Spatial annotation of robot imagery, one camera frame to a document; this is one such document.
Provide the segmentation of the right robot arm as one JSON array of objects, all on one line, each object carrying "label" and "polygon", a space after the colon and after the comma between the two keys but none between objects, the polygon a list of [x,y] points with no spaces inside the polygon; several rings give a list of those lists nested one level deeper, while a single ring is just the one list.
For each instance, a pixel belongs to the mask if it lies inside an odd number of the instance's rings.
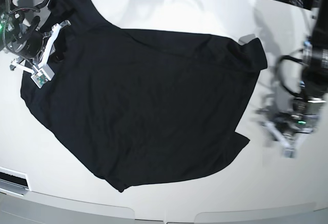
[{"label": "right robot arm", "polygon": [[60,30],[71,25],[65,20],[52,26],[51,31],[42,33],[38,30],[39,16],[33,18],[30,26],[24,24],[26,13],[39,13],[49,1],[43,0],[33,7],[18,7],[13,0],[1,0],[1,50],[6,49],[18,56],[18,64],[26,60],[38,68],[45,66],[55,51],[53,45]]}]

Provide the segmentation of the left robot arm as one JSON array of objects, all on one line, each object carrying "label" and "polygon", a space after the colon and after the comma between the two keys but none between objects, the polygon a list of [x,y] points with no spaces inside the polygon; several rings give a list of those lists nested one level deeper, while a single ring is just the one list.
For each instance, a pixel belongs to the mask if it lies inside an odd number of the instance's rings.
[{"label": "left robot arm", "polygon": [[[266,126],[287,139],[314,132],[327,103],[327,0],[319,1],[316,22],[301,52],[301,58],[281,56],[274,69],[276,90]],[[297,91],[286,84],[282,70],[285,61],[301,65]]]}]

